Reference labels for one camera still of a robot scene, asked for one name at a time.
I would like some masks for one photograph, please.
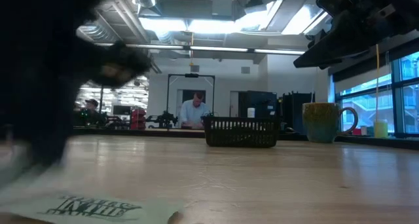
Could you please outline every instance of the robotic arm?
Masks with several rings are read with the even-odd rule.
[[[387,37],[419,30],[419,0],[317,0],[317,4],[333,17],[332,28],[314,36],[295,67],[325,69]]]

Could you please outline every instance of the yellow cup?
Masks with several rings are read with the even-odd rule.
[[[388,123],[387,120],[378,120],[374,122],[374,137],[387,138],[388,137]]]

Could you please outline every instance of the black metal frame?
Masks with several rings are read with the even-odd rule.
[[[170,77],[172,76],[180,76],[180,77],[188,77],[187,74],[169,74],[168,75],[168,89],[167,89],[167,93],[166,93],[166,111],[169,111],[169,90],[170,90]],[[215,75],[195,75],[196,77],[194,78],[198,78],[198,77],[211,77],[213,79],[213,84],[212,84],[212,112],[214,112],[214,101],[215,101]]]
[[[404,97],[403,97],[403,87],[410,86],[413,84],[419,84],[419,77],[409,80],[401,79],[401,68],[400,68],[400,59],[394,60],[391,62],[392,68],[392,83],[379,86],[378,91],[383,92],[385,90],[392,91],[393,94],[393,117],[394,117],[394,136],[397,138],[408,138],[408,137],[419,137],[419,134],[409,134],[405,133],[405,122],[404,122]],[[347,98],[353,98],[356,96],[362,96],[366,94],[374,94],[376,92],[375,88],[362,90],[359,92],[346,94],[344,96],[340,95],[340,92],[335,94],[335,101],[342,104],[342,100]]]

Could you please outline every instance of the light blue shirt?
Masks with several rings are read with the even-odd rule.
[[[207,115],[208,113],[210,113],[210,110],[205,103],[201,103],[199,107],[195,107],[193,100],[187,100],[182,104],[180,123],[181,125],[183,122],[198,124],[202,121],[201,116]]]

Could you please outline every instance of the ceiling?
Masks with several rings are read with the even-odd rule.
[[[156,10],[163,10],[161,16],[174,16],[182,18],[186,25],[191,24],[190,17],[204,14],[206,5],[211,5],[213,0],[158,0],[155,7],[151,9],[141,8],[134,4],[136,0],[106,0],[96,7],[97,21],[86,24],[79,28],[78,34],[82,38],[95,43],[114,43],[116,40],[123,40],[126,44],[158,43],[170,44],[162,41],[155,30],[146,30],[139,21],[140,17],[148,17],[148,14],[157,13]],[[236,19],[243,12],[249,0],[234,0],[238,4],[239,11],[232,11],[232,19]],[[263,0],[269,3],[278,0]],[[308,24],[318,18],[321,9],[315,6],[315,0],[282,0],[278,10],[272,11],[272,20],[262,30],[239,31],[234,33],[194,33],[193,45],[206,47],[245,47],[245,48],[284,48],[290,50],[306,50],[308,40],[304,35],[282,35],[287,25],[293,22],[293,17],[301,13],[306,7],[305,15],[309,16]],[[329,18],[324,18],[311,32],[313,34],[322,28],[327,28]],[[175,45],[191,45],[192,35],[184,31],[169,31],[169,42]],[[191,53],[184,50],[151,50],[155,58],[190,58]],[[258,64],[263,54],[246,54],[231,52],[194,51],[193,58],[214,58],[214,59],[241,59],[253,60]]]

